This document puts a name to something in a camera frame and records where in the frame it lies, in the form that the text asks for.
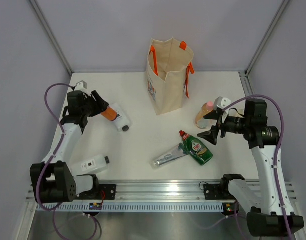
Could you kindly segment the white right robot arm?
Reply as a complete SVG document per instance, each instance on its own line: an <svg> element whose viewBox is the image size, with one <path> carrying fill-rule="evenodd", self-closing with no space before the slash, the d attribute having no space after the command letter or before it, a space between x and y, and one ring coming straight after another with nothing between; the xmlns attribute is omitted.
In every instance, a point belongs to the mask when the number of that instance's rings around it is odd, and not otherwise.
<svg viewBox="0 0 306 240"><path fill-rule="evenodd" d="M216 145L217 137L226 133L240 134L248 143L254 158L260 184L256 196L240 174L225 174L219 184L203 185L205 199L235 200L246 213L247 228L253 237L291 237L304 227L302 216L291 206L281 167L283 130L267 125L264 96L249 96L242 117L229 116L231 101L218 97L213 110L204 116L215 120L209 131L197 136Z"/></svg>

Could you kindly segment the beige canvas tote bag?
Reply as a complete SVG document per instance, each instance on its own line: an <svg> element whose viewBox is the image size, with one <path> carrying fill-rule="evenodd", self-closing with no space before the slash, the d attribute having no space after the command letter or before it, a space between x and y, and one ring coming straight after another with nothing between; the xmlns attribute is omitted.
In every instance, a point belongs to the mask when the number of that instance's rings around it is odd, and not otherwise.
<svg viewBox="0 0 306 240"><path fill-rule="evenodd" d="M194 74L193 51L184 41L151 39L147 54L147 91L157 115L166 114L182 106L189 98L189 75Z"/></svg>

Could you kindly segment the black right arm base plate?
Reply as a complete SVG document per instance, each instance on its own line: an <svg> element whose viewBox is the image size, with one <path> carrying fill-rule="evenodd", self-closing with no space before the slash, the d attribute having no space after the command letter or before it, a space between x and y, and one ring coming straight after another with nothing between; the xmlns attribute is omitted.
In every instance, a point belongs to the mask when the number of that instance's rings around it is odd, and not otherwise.
<svg viewBox="0 0 306 240"><path fill-rule="evenodd" d="M219 200L219 201L234 201L235 198L228 192L228 188L220 184L203 185L203 193L205 200Z"/></svg>

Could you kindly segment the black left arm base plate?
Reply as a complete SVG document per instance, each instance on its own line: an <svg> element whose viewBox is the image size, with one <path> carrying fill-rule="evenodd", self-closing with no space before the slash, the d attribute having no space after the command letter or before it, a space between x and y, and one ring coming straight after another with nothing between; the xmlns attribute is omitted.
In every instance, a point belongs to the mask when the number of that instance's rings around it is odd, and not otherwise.
<svg viewBox="0 0 306 240"><path fill-rule="evenodd" d="M82 192L76 197L76 200L115 200L116 185L101 183L98 188Z"/></svg>

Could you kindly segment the white bottle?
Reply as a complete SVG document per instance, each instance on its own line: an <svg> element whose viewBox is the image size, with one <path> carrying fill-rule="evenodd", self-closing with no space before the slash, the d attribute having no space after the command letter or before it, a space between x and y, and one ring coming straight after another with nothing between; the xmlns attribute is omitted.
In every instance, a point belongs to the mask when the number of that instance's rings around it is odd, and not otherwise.
<svg viewBox="0 0 306 240"><path fill-rule="evenodd" d="M127 132L131 126L131 122L123 109L117 104L111 104L110 107L117 113L116 119L113 121L119 132Z"/></svg>
<svg viewBox="0 0 306 240"><path fill-rule="evenodd" d="M106 170L109 163L110 160L107 156L99 154L87 160L73 164L70 166L70 170L73 176L81 176L87 174L96 175Z"/></svg>

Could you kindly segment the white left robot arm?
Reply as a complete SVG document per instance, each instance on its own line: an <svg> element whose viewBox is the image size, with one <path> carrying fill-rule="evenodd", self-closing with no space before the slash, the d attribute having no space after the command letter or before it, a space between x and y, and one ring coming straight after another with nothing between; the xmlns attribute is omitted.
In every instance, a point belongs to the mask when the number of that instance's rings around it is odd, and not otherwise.
<svg viewBox="0 0 306 240"><path fill-rule="evenodd" d="M67 163L84 133L88 118L100 115L108 107L95 90L90 94L81 90L68 93L67 106L59 122L61 134L57 146L41 163L30 167L31 184L39 205L72 202L78 195L91 200L98 196L105 198L95 174L73 174Z"/></svg>

